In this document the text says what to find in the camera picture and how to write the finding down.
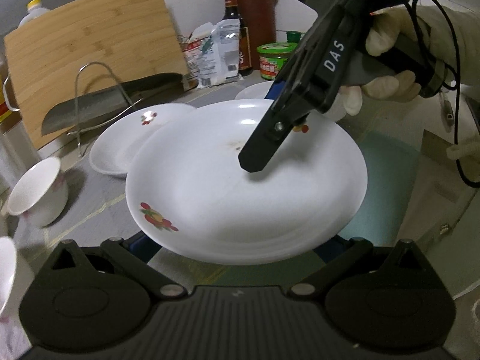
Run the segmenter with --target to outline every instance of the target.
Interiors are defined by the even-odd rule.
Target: cable
[[[425,59],[426,63],[430,61],[435,61],[436,58],[431,54],[431,52],[427,49],[425,42],[423,40],[423,33],[420,29],[417,17],[417,4],[419,0],[412,0],[412,5],[405,4],[410,17],[412,18],[413,27],[415,29],[415,34],[417,35],[418,44],[420,46],[420,50],[422,53],[423,58]],[[461,71],[460,71],[460,48],[458,46],[458,39],[457,34],[455,33],[455,28],[452,24],[452,21],[447,15],[447,12],[443,9],[440,3],[437,0],[431,0],[437,7],[440,9],[440,12],[443,14],[443,17],[448,23],[450,27],[450,31],[452,32],[453,44],[455,47],[455,58],[457,60],[457,70],[455,70],[452,66],[445,63],[446,68],[452,72],[455,80],[455,86],[451,86],[448,83],[444,82],[442,85],[451,91],[457,91],[456,95],[456,103],[455,103],[455,119],[454,119],[454,144],[458,145],[458,121],[459,121],[459,111],[460,111],[460,82],[461,82]],[[480,182],[471,181],[463,171],[462,164],[460,160],[455,161],[457,164],[458,173],[462,178],[462,181],[471,188],[480,188]]]

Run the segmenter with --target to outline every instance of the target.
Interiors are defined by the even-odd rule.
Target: white plate
[[[104,175],[126,176],[138,150],[153,133],[195,109],[187,104],[160,104],[123,117],[98,137],[90,165]]]
[[[272,85],[273,81],[267,81],[249,86],[248,88],[245,88],[243,91],[241,91],[237,95],[237,97],[235,97],[235,99],[264,99],[268,95],[268,91],[270,90]],[[328,117],[334,122],[338,122],[339,120],[343,119],[346,114],[347,112],[343,105],[343,100],[341,96],[337,96],[330,109],[325,112],[323,116]]]
[[[338,233],[362,204],[367,168],[342,128],[313,112],[267,167],[238,153],[271,100],[199,108],[153,135],[135,157],[126,195],[138,226],[177,254],[220,264],[293,257]]]
[[[241,91],[236,100],[240,99],[264,99],[268,95],[268,91],[273,85],[273,81],[265,81],[259,84],[251,85]]]

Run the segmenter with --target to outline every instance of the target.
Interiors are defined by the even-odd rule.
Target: knife holder
[[[257,47],[277,39],[275,26],[276,0],[238,0],[238,10],[248,25],[250,34],[251,66],[260,70]]]

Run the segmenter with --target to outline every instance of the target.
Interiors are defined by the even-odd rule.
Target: metal rack
[[[124,111],[122,111],[120,114],[118,114],[117,116],[113,117],[112,119],[104,122],[104,123],[100,123],[96,126],[93,126],[93,127],[89,127],[89,128],[85,128],[84,130],[81,130],[80,129],[80,113],[78,111],[78,79],[80,78],[80,75],[81,73],[89,66],[92,66],[92,65],[100,65],[100,66],[103,66],[105,69],[107,69],[107,71],[109,72],[111,78],[113,78],[115,80],[115,83],[116,83],[116,87],[117,89],[120,91],[120,93],[122,94],[123,96],[123,99],[125,100],[125,102],[127,103],[128,105],[128,108],[125,109]],[[129,95],[126,93],[126,91],[124,90],[122,84],[120,84],[120,81],[119,79],[115,76],[115,74],[113,74],[113,71],[112,69],[110,68],[110,66],[108,66],[106,63],[104,62],[99,62],[99,61],[94,61],[94,62],[90,62],[88,64],[86,64],[85,66],[81,67],[80,70],[78,71],[77,73],[77,76],[75,78],[75,117],[76,117],[76,125],[75,125],[75,128],[76,128],[76,131],[72,131],[70,133],[68,133],[68,135],[72,135],[72,134],[75,134],[77,136],[77,149],[78,149],[78,158],[82,158],[83,157],[83,153],[82,153],[82,148],[81,148],[81,139],[80,139],[80,134],[82,132],[86,132],[86,131],[91,131],[91,130],[95,130],[96,128],[100,128],[102,126],[105,126],[107,125],[108,123],[110,123],[111,121],[114,121],[116,120],[118,117],[120,117],[122,114],[124,114],[126,111],[128,111],[129,109],[133,108],[135,109],[135,104],[132,102],[131,98],[129,97]]]
[[[120,91],[123,99],[125,100],[125,102],[127,103],[127,108],[124,109],[122,112],[120,112],[118,115],[112,117],[111,119],[103,122],[103,123],[100,123],[100,124],[97,124],[95,126],[92,126],[92,127],[87,127],[87,128],[83,128],[81,129],[80,128],[80,112],[79,112],[79,107],[78,107],[78,80],[80,78],[80,75],[81,73],[86,69],[88,68],[89,66],[92,66],[92,65],[100,65],[100,66],[103,66],[109,73],[110,77],[114,79],[115,81],[115,86],[117,87],[117,89]],[[20,108],[16,108],[16,107],[13,107],[9,101],[9,98],[8,98],[8,95],[7,95],[7,83],[10,79],[10,74],[7,75],[7,78],[6,80],[4,81],[3,83],[3,96],[5,97],[5,103],[8,107],[8,109],[12,112],[19,112],[20,111]],[[84,132],[87,132],[87,131],[92,131],[92,130],[95,130],[97,128],[100,128],[100,127],[104,127],[106,125],[108,125],[109,123],[119,119],[122,115],[124,115],[125,113],[127,113],[129,110],[131,109],[134,109],[136,110],[135,106],[136,104],[138,104],[139,102],[141,102],[142,100],[144,100],[144,98],[141,98],[139,100],[137,100],[135,103],[131,100],[131,98],[129,97],[129,95],[126,93],[126,91],[124,90],[122,84],[120,83],[119,79],[117,78],[117,76],[115,76],[115,74],[113,73],[112,69],[110,68],[110,66],[108,66],[106,63],[104,62],[100,62],[100,61],[94,61],[94,62],[90,62],[84,66],[82,66],[80,68],[80,70],[78,71],[77,73],[77,76],[75,78],[75,119],[76,119],[76,124],[75,124],[75,130],[73,131],[70,131],[67,133],[67,135],[76,135],[76,139],[77,139],[77,149],[78,149],[78,157],[79,158],[82,158],[83,157],[83,153],[82,153],[82,148],[81,148],[81,145],[82,145],[82,142],[81,142],[81,137],[80,135]]]

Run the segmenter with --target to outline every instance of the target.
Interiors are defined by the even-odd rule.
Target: screw
[[[284,128],[285,127],[284,127],[282,122],[278,122],[277,124],[275,124],[275,131],[277,131],[277,132],[283,131]]]
[[[167,284],[160,288],[160,293],[168,298],[180,296],[183,294],[183,291],[185,291],[185,288],[178,284]]]
[[[298,283],[291,288],[291,291],[298,296],[308,296],[315,292],[315,287],[308,283]]]
[[[440,235],[442,236],[443,234],[447,233],[448,231],[450,231],[450,226],[448,225],[448,223],[446,223],[445,225],[443,225],[442,227],[440,227]]]

